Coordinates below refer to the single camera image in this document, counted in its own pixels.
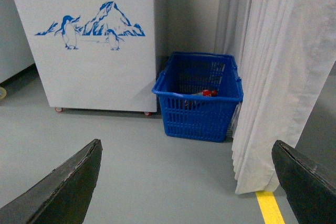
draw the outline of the bottle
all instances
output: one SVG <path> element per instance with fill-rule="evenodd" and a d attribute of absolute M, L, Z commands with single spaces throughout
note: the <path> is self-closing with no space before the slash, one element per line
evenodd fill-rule
<path fill-rule="evenodd" d="M 195 93 L 195 94 L 192 94 L 192 95 L 201 95 L 203 97 L 216 97 L 217 96 L 217 91 L 216 90 L 210 91 L 209 89 L 205 89 L 205 90 L 202 90 L 199 93 Z"/>

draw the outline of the blue basket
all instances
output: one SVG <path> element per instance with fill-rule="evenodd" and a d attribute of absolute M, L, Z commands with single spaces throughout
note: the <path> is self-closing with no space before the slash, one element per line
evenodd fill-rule
<path fill-rule="evenodd" d="M 191 95 L 216 90 L 216 97 Z M 233 56 L 173 53 L 152 89 L 168 136 L 222 142 L 238 103 L 241 79 Z"/>

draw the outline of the white curtain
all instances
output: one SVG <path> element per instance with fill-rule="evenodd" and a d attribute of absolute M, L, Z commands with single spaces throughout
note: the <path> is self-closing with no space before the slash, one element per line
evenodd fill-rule
<path fill-rule="evenodd" d="M 220 0 L 215 52 L 235 56 L 243 83 L 236 193 L 274 191 L 272 146 L 297 144 L 336 60 L 336 0 Z"/>

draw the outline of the yellow tape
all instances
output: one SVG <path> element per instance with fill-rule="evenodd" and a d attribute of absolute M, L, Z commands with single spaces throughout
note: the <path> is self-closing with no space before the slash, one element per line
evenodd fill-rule
<path fill-rule="evenodd" d="M 285 224 L 274 194 L 270 191 L 257 191 L 256 195 L 265 224 Z"/>

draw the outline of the mountain graphic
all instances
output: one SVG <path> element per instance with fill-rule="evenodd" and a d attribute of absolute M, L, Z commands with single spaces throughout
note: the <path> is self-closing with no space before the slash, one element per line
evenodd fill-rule
<path fill-rule="evenodd" d="M 35 35 L 43 36 L 52 33 L 58 29 L 56 27 L 58 24 L 57 22 L 53 22 L 46 31 Z M 111 29 L 118 36 L 145 36 L 141 26 L 137 23 L 132 25 L 126 15 L 118 9 L 117 4 L 113 1 L 102 4 L 97 15 L 86 22 L 85 25 L 76 25 L 76 30 L 80 31 L 82 36 L 106 36 L 108 35 L 107 31 Z"/>

